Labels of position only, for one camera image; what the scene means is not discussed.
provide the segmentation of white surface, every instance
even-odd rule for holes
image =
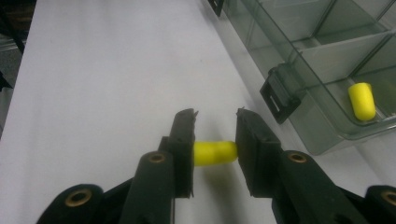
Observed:
[[[284,149],[303,150],[290,124],[272,119],[262,83],[206,0],[38,0],[0,145],[0,223],[35,223],[76,184],[117,186],[189,107],[200,111],[197,140],[233,140],[244,106]],[[394,157],[382,166],[375,156],[349,148],[316,160],[363,195],[373,184],[396,185]],[[236,162],[196,168],[194,194],[177,200],[176,223],[275,223],[271,201],[249,197]]]

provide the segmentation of clear plastic container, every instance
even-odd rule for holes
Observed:
[[[312,154],[396,127],[396,36],[355,2],[227,0],[224,10],[266,78],[273,114]],[[354,116],[347,89],[357,82],[373,87],[372,120]]]

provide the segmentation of brass insert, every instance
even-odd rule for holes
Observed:
[[[386,190],[386,191],[381,193],[381,197],[385,201],[387,201],[388,203],[396,206],[396,192],[390,191],[390,190]]]
[[[161,153],[155,153],[155,154],[150,155],[148,160],[151,162],[160,163],[160,162],[165,161],[165,156]]]
[[[89,201],[91,197],[90,189],[78,189],[70,193],[64,203],[69,207],[77,207]]]
[[[298,163],[304,163],[306,162],[306,157],[303,154],[300,153],[290,153],[288,155],[289,160],[298,162]]]

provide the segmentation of container compartment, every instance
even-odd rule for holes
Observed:
[[[394,128],[396,37],[353,1],[228,0],[224,10],[274,93],[300,99],[290,121],[311,153]],[[370,121],[354,116],[347,89],[357,82],[373,87]]]

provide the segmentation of black plastic part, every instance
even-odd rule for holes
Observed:
[[[300,223],[297,211],[295,210],[288,193],[281,184],[279,184],[275,190],[274,198],[272,200],[272,209],[277,224]]]
[[[3,73],[0,72],[0,91],[3,90],[3,88],[12,88],[11,85],[9,85],[9,83],[6,81],[6,79],[3,77]]]
[[[216,15],[219,17],[222,11],[222,6],[224,4],[224,0],[207,0],[212,6],[213,11],[215,11]]]
[[[171,154],[144,155],[123,206],[120,224],[174,223],[175,182]]]
[[[192,178],[194,171],[193,146],[195,141],[194,123],[197,113],[186,109],[175,115],[169,137],[164,138],[160,150],[167,145],[166,150],[172,154],[175,161],[175,187],[177,198],[190,198],[192,195]]]
[[[89,200],[78,205],[78,202],[84,201],[84,197]],[[103,191],[95,185],[77,185],[66,189],[49,205],[37,224],[100,223],[102,217],[97,211],[102,199]]]
[[[122,208],[124,206],[129,189],[131,188],[132,179],[129,179],[122,184],[110,189],[104,193],[102,206],[99,210],[103,214],[102,222],[106,224],[119,223]]]
[[[6,12],[3,10],[3,4],[0,3],[0,19],[3,21],[4,25],[7,27],[9,33],[14,39],[15,44],[17,45],[20,52],[23,54],[24,52],[24,44],[20,37],[18,36],[17,32],[15,31],[14,27],[12,26],[11,22],[9,21]]]
[[[250,195],[272,197],[277,158],[283,151],[279,139],[258,114],[241,108],[236,115],[238,161]]]
[[[396,188],[371,186],[363,200],[372,223],[396,223]]]
[[[276,122],[281,124],[297,109],[301,104],[301,100],[288,93],[278,77],[277,68],[273,68],[268,72],[269,77],[265,80],[260,93]]]
[[[277,170],[300,223],[368,223],[308,155],[285,151]]]

